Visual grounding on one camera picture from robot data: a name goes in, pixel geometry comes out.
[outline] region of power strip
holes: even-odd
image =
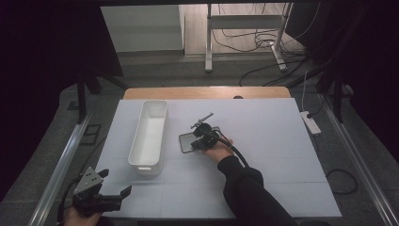
[[[320,134],[322,131],[320,130],[319,126],[317,126],[316,122],[314,121],[313,118],[308,119],[308,111],[303,111],[300,113],[300,115],[302,116],[303,121],[306,124],[306,127],[308,127],[309,131],[311,131],[311,133],[313,135],[318,135]]]

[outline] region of metal frame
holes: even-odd
[[[212,40],[211,32],[213,29],[273,29],[278,28],[279,32],[277,40],[271,46],[271,50],[279,69],[282,72],[287,71],[287,66],[281,56],[279,44],[281,37],[284,33],[285,26],[287,25],[288,15],[291,10],[292,3],[287,3],[287,7],[279,15],[216,15],[212,16],[212,5],[208,4],[207,16],[207,33],[206,33],[206,51],[205,51],[205,71],[210,73],[212,71]]]
[[[353,142],[352,138],[349,136],[346,131],[343,123],[340,123],[337,118],[334,116],[334,112],[332,109],[332,104],[328,98],[325,99],[326,104],[324,105],[325,111],[328,114],[329,119],[331,120],[335,130],[338,133],[348,155],[351,159],[353,165],[355,166],[356,171],[359,174],[361,181],[364,183],[367,191],[369,192],[370,197],[375,203],[375,207],[378,210],[380,216],[384,220],[385,225],[390,226],[398,226],[399,222],[392,210],[390,203],[387,200],[384,192],[376,181],[375,177],[371,173],[370,169],[367,167],[364,162],[361,154],[359,153],[358,148]]]
[[[44,189],[43,194],[33,212],[32,218],[29,220],[28,225],[43,225],[50,209],[56,199],[56,194],[61,187],[62,181],[67,174],[68,167],[70,166],[75,151],[79,145],[79,142],[85,133],[86,127],[88,126],[88,121],[91,118],[94,104],[97,100],[96,95],[92,95],[88,98],[88,112],[86,116],[82,119],[80,124],[76,124],[68,140],[67,146],[64,149],[61,157],[59,158],[56,168],[54,169],[53,175],[51,176],[47,187]]]

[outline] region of metal stand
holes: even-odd
[[[275,56],[275,59],[276,59],[277,63],[279,64],[279,70],[282,72],[287,71],[287,66],[285,65],[284,59],[281,56],[281,52],[279,49],[279,43],[281,42],[281,37],[285,30],[285,26],[287,25],[288,15],[290,13],[291,6],[292,6],[292,3],[287,3],[287,7],[282,12],[282,19],[281,19],[281,23],[280,23],[280,27],[279,27],[279,33],[277,35],[276,42],[271,47],[273,55]]]
[[[288,15],[292,3],[288,3],[283,15],[215,15],[212,16],[212,5],[208,4],[207,33],[206,33],[206,51],[205,51],[205,71],[212,71],[212,40],[211,33],[213,29],[279,29],[277,40],[271,46],[279,69],[282,72],[287,70],[287,66],[282,59],[279,44],[287,25]]]

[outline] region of white wall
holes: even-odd
[[[102,7],[117,52],[182,50],[179,6]]]

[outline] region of human hand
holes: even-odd
[[[223,158],[227,156],[234,155],[234,152],[220,141],[218,141],[217,144],[212,147],[212,149],[208,149],[203,152],[216,163],[219,163]]]
[[[100,213],[95,213],[90,217],[84,217],[75,208],[70,207],[64,219],[65,226],[95,226],[101,217]]]

